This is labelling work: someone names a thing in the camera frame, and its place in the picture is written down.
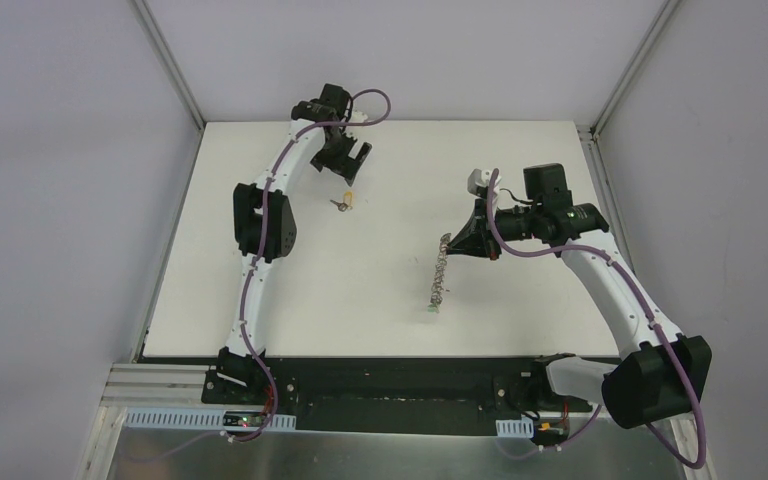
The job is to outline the key with yellow tag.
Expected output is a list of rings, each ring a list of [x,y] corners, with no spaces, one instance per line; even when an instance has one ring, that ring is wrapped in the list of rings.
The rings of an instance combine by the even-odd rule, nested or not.
[[[339,212],[347,212],[353,209],[353,201],[353,192],[346,191],[339,200],[331,199],[330,203],[333,204]]]

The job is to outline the metal disc with key rings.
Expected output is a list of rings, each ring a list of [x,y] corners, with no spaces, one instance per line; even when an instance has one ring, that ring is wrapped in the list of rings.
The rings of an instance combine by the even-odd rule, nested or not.
[[[429,296],[429,303],[439,303],[440,306],[443,301],[443,294],[445,292],[444,280],[445,272],[448,265],[448,247],[451,242],[452,234],[445,233],[441,236],[438,247],[438,254],[434,266],[434,275],[431,285],[431,293]]]

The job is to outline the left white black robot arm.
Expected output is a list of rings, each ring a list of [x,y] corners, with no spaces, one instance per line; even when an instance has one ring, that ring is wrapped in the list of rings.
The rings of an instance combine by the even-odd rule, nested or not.
[[[215,366],[215,387],[241,404],[257,402],[272,390],[271,373],[261,355],[265,333],[259,317],[272,271],[297,240],[290,193],[308,166],[327,169],[352,185],[372,150],[359,142],[355,128],[370,120],[355,110],[357,96],[325,84],[320,95],[291,110],[285,142],[270,165],[232,195],[233,234],[242,255],[243,274],[238,317]]]

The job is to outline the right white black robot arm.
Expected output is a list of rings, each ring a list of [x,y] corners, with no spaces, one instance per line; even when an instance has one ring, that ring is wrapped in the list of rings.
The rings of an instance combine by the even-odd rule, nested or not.
[[[499,172],[475,169],[467,190],[475,196],[468,222],[446,247],[450,255],[496,260],[504,252],[527,252],[513,241],[538,240],[531,257],[561,259],[585,287],[614,339],[616,365],[572,354],[540,359],[539,374],[527,384],[529,400],[543,410],[566,397],[605,407],[630,429],[690,413],[702,419],[701,396],[712,351],[701,336],[684,334],[655,304],[620,253],[607,220],[591,203],[577,204],[562,165],[524,170],[525,201],[497,205]]]

